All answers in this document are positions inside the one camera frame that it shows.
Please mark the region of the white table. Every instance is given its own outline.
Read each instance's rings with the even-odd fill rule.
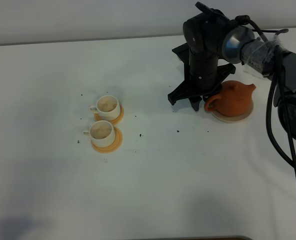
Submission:
[[[296,52],[296,29],[281,39]],[[227,79],[257,86],[238,124],[171,106],[184,69],[172,49],[184,42],[0,46],[0,240],[296,239],[294,170],[265,127],[270,81],[236,65]],[[123,143],[100,154],[82,130],[107,93],[124,107]],[[272,125],[289,153],[276,109]]]

